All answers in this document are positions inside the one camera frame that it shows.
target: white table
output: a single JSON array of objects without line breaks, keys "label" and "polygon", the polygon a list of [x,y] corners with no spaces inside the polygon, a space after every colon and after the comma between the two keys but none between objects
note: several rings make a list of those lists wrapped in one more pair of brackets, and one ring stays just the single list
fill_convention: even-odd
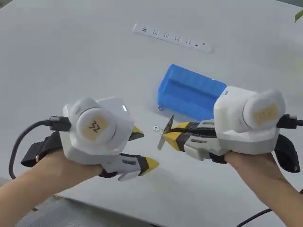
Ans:
[{"label": "white table", "polygon": [[[13,0],[0,10],[0,175],[8,176],[13,143],[29,124],[83,96],[121,96],[146,134],[125,152],[155,158],[160,167],[123,183],[96,177],[61,195],[168,227],[237,225],[265,206],[231,167],[196,161],[168,145],[156,149],[160,135],[152,127],[170,115],[157,111],[157,88],[174,63],[229,85],[276,87],[288,112],[303,118],[299,10],[273,0]],[[214,52],[134,34],[136,22],[201,38]],[[303,164],[302,129],[283,133]],[[18,162],[29,145],[48,134],[41,128],[26,137],[17,174],[25,170]],[[302,187],[302,174],[286,176]],[[283,226],[274,214],[250,226],[261,225]]]}]

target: hand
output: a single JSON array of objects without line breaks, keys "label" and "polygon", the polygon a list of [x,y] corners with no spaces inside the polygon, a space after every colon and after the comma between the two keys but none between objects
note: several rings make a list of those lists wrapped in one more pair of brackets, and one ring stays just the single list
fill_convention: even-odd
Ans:
[{"label": "hand", "polygon": [[101,174],[101,165],[82,165],[68,160],[62,149],[48,154],[30,171],[38,178],[52,181],[52,193],[58,193]]},{"label": "hand", "polygon": [[229,152],[225,155],[228,162],[240,175],[246,185],[264,200],[264,190],[271,191],[270,182],[289,184],[281,173],[271,153],[261,155],[246,155]]},{"label": "hand", "polygon": [[286,181],[271,153],[245,155],[229,152],[225,155],[225,160],[244,175],[251,175],[252,177],[263,175]]}]

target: blue storage bin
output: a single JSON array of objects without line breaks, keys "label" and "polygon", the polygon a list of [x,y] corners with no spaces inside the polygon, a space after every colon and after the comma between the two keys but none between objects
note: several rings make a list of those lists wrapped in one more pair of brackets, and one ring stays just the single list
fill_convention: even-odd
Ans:
[{"label": "blue storage bin", "polygon": [[214,103],[226,84],[177,65],[167,70],[158,90],[158,106],[199,121],[214,118]]}]

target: orange sticker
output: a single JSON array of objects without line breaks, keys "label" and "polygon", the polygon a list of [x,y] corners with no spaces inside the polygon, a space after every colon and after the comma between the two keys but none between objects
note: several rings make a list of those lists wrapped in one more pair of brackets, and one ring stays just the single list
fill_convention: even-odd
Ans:
[{"label": "orange sticker", "polygon": [[101,116],[95,116],[82,130],[82,135],[88,140],[96,140],[101,132],[108,126],[107,121]]},{"label": "orange sticker", "polygon": [[255,119],[258,126],[272,121],[278,118],[279,109],[276,104],[271,104],[268,107],[265,107],[259,111],[253,113],[253,118]]}]

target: white power strip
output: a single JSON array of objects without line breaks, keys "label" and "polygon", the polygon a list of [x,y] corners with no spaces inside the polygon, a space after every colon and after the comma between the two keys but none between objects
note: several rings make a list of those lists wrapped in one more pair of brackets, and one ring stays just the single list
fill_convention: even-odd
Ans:
[{"label": "white power strip", "polygon": [[140,24],[135,24],[133,27],[133,32],[146,35],[149,37],[153,37],[156,39],[164,40],[173,44],[178,44],[181,46],[189,47],[199,51],[205,51],[210,53],[212,51],[212,46],[198,40],[193,40],[188,37],[184,37],[182,35],[173,34],[170,32],[160,31],[151,26],[143,26]]}]

